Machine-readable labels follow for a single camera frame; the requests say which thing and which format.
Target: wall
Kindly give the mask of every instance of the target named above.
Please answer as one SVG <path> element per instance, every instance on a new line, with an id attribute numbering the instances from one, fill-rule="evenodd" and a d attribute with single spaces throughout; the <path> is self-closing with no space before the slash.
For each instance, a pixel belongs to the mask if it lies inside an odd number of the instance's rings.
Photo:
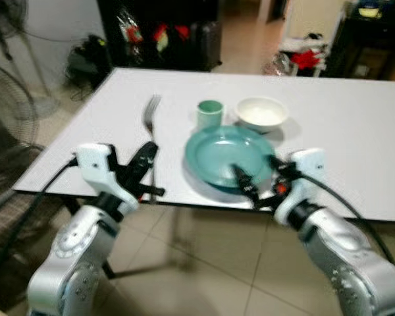
<path id="1" fill-rule="evenodd" d="M 321 33 L 331 40 L 340 10 L 346 0 L 291 0 L 292 13 L 287 37 L 302 38 L 308 33 Z"/>
<path id="2" fill-rule="evenodd" d="M 96 0 L 27 0 L 26 31 L 46 38 L 80 39 L 88 33 L 103 36 Z M 63 83 L 64 69 L 70 48 L 79 43 L 52 42 L 30 38 L 45 81 L 50 88 Z M 8 39 L 11 53 L 29 86 L 39 84 L 24 43 L 14 36 Z M 11 70 L 0 51 L 0 66 Z"/>

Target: teal cup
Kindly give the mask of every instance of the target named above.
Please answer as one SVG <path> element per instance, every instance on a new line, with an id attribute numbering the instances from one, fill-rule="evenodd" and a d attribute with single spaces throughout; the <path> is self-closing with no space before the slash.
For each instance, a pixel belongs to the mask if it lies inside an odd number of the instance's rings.
<path id="1" fill-rule="evenodd" d="M 197 106 L 197 129 L 220 126 L 223 120 L 223 105 L 218 101 L 206 100 Z"/>

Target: black bag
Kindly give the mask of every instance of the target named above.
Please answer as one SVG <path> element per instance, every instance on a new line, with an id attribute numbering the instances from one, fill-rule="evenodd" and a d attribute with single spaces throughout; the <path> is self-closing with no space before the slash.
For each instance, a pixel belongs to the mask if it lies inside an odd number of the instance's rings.
<path id="1" fill-rule="evenodd" d="M 201 69 L 211 70 L 221 65 L 221 23 L 217 21 L 194 23 L 190 27 L 190 39 L 199 52 Z"/>

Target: tile floor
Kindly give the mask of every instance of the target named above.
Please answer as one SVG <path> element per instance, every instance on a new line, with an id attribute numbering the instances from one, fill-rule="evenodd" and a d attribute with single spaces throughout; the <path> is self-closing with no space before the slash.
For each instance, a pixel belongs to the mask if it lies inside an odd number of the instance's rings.
<path id="1" fill-rule="evenodd" d="M 224 64 L 216 72 L 260 73 L 275 51 L 281 24 L 264 26 L 248 18 L 234 26 L 227 20 Z M 79 110 L 82 103 L 71 101 L 71 93 L 56 93 L 62 103 L 41 119 L 40 144 L 49 144 Z M 44 259 L 55 231 L 68 219 L 62 212 L 55 229 L 33 247 L 37 260 Z M 395 254 L 395 225 L 377 227 Z M 341 315 L 296 234 L 268 214 L 142 205 L 122 222 L 109 261 L 115 271 L 128 273 L 111 282 L 101 278 L 96 316 Z M 22 302 L 9 315 L 22 316 L 26 309 Z"/>

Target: white table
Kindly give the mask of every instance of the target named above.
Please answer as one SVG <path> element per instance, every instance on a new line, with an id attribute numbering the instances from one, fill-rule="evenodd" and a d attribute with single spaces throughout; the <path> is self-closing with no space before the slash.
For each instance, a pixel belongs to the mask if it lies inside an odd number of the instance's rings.
<path id="1" fill-rule="evenodd" d="M 162 94 L 155 114 L 160 146 L 157 185 L 166 188 L 161 203 L 249 209 L 250 202 L 221 194 L 196 180 L 183 165 L 197 104 L 217 99 L 226 107 L 224 123 L 234 122 L 241 99 L 266 95 L 284 102 L 290 119 L 267 137 L 279 155 L 323 147 L 327 181 L 368 219 L 395 221 L 395 83 L 364 80 L 285 78 L 196 72 L 116 69 L 69 126 L 25 172 L 14 189 L 37 192 L 71 157 L 79 144 L 114 144 L 126 163 L 149 135 L 142 111 L 153 93 Z M 71 168 L 48 192 L 94 196 L 79 170 Z M 326 194 L 319 203 L 349 213 Z"/>

